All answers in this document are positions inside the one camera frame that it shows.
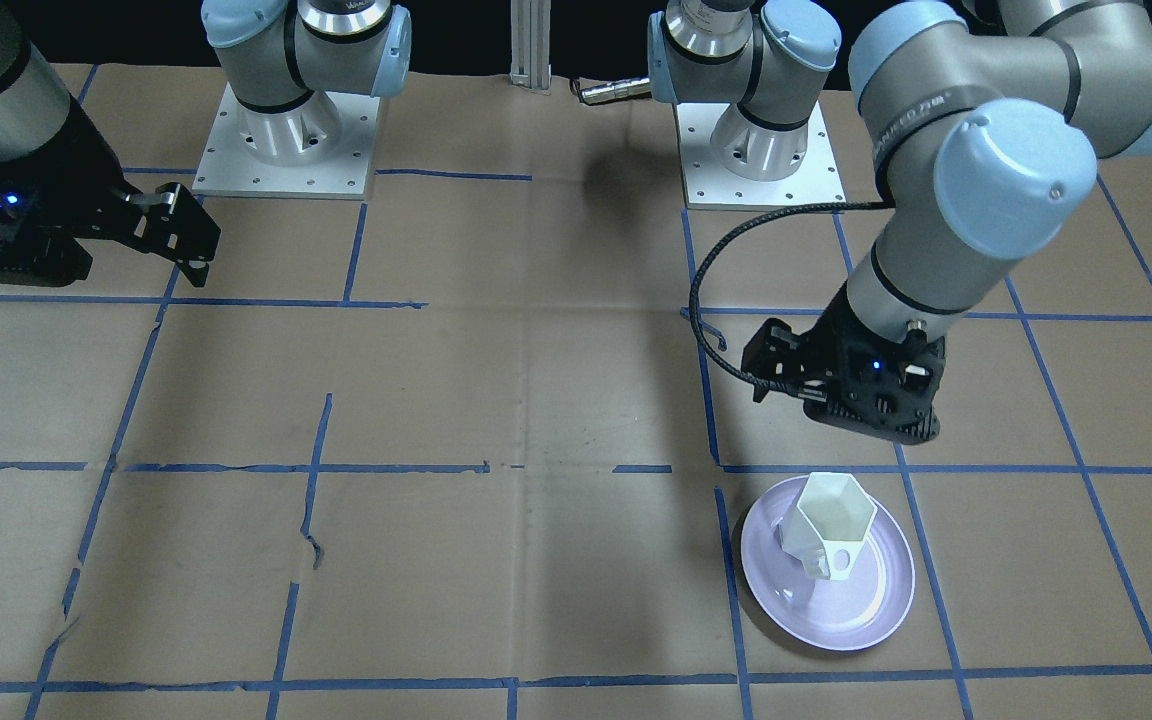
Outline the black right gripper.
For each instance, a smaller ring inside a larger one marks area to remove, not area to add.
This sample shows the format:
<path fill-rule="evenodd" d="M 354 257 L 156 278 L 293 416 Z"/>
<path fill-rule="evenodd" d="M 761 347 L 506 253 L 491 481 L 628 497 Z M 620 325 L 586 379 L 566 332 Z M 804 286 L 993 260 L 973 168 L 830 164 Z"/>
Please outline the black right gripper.
<path fill-rule="evenodd" d="M 109 240 L 206 286 L 219 225 L 179 182 L 143 194 L 76 100 L 40 149 L 0 161 L 0 283 L 65 287 L 88 278 L 81 240 Z"/>

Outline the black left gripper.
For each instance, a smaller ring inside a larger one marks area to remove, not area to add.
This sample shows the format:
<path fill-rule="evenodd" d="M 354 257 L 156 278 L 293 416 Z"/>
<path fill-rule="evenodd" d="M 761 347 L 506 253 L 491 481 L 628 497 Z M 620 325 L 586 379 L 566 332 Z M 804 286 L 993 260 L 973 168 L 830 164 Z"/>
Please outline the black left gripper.
<path fill-rule="evenodd" d="M 809 419 L 896 444 L 925 444 L 941 432 L 934 396 L 945 373 L 945 340 L 909 329 L 897 342 L 878 336 L 838 291 L 803 334 L 776 318 L 742 350 L 755 401 L 776 391 L 799 397 Z"/>

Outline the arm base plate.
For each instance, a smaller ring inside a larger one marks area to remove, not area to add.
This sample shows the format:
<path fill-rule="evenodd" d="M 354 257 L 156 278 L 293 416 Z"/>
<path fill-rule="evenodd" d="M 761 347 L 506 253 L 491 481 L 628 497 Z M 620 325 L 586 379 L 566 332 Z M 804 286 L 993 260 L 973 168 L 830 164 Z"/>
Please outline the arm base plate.
<path fill-rule="evenodd" d="M 770 211 L 844 202 L 820 105 L 805 126 L 772 131 L 723 103 L 675 106 L 685 209 Z"/>
<path fill-rule="evenodd" d="M 365 200 L 384 100 L 314 92 L 298 108 L 262 114 L 225 88 L 192 190 L 242 199 Z"/>

